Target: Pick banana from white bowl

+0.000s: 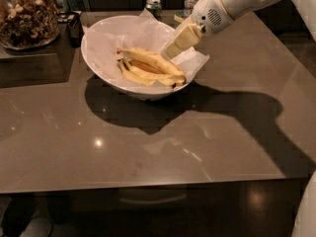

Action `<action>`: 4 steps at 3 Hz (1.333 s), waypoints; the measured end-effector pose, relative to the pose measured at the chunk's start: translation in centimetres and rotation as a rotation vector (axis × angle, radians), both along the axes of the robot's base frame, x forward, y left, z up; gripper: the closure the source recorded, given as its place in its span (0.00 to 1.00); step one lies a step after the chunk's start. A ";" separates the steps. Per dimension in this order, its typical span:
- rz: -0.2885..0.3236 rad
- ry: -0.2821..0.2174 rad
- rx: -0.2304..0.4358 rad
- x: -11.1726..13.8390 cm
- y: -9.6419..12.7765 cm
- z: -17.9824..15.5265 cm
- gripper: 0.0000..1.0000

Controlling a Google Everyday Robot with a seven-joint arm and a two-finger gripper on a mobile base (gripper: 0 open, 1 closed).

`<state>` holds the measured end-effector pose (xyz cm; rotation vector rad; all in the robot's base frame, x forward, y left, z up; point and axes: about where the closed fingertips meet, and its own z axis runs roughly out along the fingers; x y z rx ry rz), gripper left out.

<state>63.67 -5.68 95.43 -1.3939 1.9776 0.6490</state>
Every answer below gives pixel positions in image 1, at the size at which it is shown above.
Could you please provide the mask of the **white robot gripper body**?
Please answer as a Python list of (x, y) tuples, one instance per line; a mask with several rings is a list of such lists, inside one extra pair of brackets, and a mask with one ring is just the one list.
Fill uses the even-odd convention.
[(192, 11), (192, 21), (205, 35), (218, 34), (234, 23), (221, 0), (198, 0)]

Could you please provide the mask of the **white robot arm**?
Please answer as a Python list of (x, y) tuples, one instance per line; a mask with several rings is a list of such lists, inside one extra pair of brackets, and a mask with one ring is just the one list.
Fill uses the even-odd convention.
[[(197, 45), (203, 36), (213, 36), (248, 12), (281, 0), (198, 0), (192, 13), (178, 25), (161, 54), (172, 59)], [(291, 0), (311, 36), (316, 40), (316, 0)]]

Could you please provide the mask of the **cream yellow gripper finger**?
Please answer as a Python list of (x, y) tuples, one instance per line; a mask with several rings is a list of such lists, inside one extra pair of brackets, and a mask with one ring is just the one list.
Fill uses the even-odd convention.
[(167, 41), (160, 54), (170, 60), (198, 44), (202, 36), (201, 26), (194, 23), (192, 17), (188, 17), (176, 27), (171, 39)]

